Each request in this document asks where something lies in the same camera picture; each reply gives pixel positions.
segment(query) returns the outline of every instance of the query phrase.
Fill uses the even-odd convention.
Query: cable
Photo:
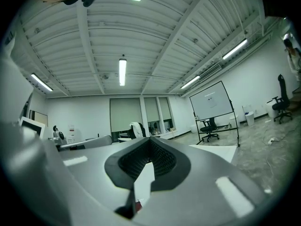
[[[272,141],[272,142],[280,142],[280,141],[282,141],[290,132],[294,132],[297,128],[298,128],[298,126],[301,124],[301,122],[299,122],[298,124],[297,124],[297,126],[293,129],[293,130],[290,130],[290,131],[288,131],[285,135],[284,135],[284,137],[282,137],[280,140],[278,140],[278,141]],[[267,130],[268,130],[268,128],[265,130],[265,132],[264,132],[264,134],[263,134],[263,139],[262,139],[262,142],[264,143],[264,138],[265,138],[265,133],[267,132]],[[270,180],[272,180],[273,178],[274,178],[274,172],[273,172],[273,169],[272,169],[272,166],[271,166],[271,164],[269,163],[269,160],[268,160],[268,156],[269,156],[269,154],[272,152],[272,151],[274,151],[275,149],[281,149],[281,148],[283,148],[285,146],[285,144],[283,145],[283,146],[281,146],[281,147],[275,147],[275,148],[273,148],[272,150],[270,150],[268,153],[267,153],[267,155],[266,155],[266,158],[265,158],[265,161],[266,161],[266,163],[268,164],[268,166],[269,166],[269,169],[270,169],[270,171],[271,171],[271,174],[272,174],[272,178],[270,179]]]

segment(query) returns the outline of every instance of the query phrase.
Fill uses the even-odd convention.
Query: concrete floor
[[[199,145],[237,145],[237,131],[219,133],[220,139],[212,138]],[[275,137],[279,142],[268,145]],[[284,118],[281,125],[268,116],[255,120],[251,127],[240,125],[240,147],[237,167],[257,182],[264,190],[275,193],[292,177],[292,171],[301,155],[301,112],[293,114],[293,120]],[[195,145],[198,134],[188,133],[174,141]]]

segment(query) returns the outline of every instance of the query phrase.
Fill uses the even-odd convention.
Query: window
[[[113,142],[118,142],[121,133],[127,133],[131,122],[142,124],[139,99],[110,100],[111,135]]]
[[[170,113],[167,98],[159,98],[159,102],[162,111],[165,132],[169,132],[170,129],[174,127],[174,124],[171,118],[171,113]]]
[[[144,102],[150,134],[153,136],[161,134],[160,117],[156,98],[144,98]]]

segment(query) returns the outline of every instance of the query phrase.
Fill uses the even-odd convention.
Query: table
[[[227,162],[231,163],[232,165],[234,166],[237,165],[238,147],[236,145],[220,145],[220,146],[189,145],[189,146],[214,153],[215,155],[220,156],[221,158],[225,159]]]

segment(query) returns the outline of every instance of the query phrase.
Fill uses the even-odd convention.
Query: black office chair
[[[281,74],[278,76],[278,81],[279,81],[279,84],[280,84],[281,98],[278,98],[278,96],[273,98],[273,99],[276,100],[276,104],[274,104],[272,106],[272,108],[273,108],[274,111],[278,111],[278,114],[279,114],[278,116],[276,116],[274,118],[274,121],[276,121],[276,119],[280,117],[279,124],[281,124],[281,120],[282,120],[283,117],[285,117],[285,116],[290,117],[291,120],[293,118],[292,118],[292,113],[286,111],[286,109],[290,105],[290,100],[287,97],[285,80],[284,80],[284,78]]]
[[[143,125],[141,123],[139,123],[139,125],[140,125],[140,128],[141,128],[143,137],[146,137],[145,129],[144,129]],[[131,126],[131,129],[127,131],[127,134],[128,134],[129,138],[136,139],[136,136],[135,136],[135,133],[134,133],[134,130],[133,130],[133,126]]]
[[[202,132],[206,132],[208,135],[202,137],[201,141],[204,141],[204,138],[207,138],[207,142],[209,142],[210,138],[216,137],[218,140],[220,139],[218,134],[211,134],[214,130],[217,129],[217,125],[214,122],[214,117],[210,118],[208,121],[203,121],[205,127],[201,128]]]

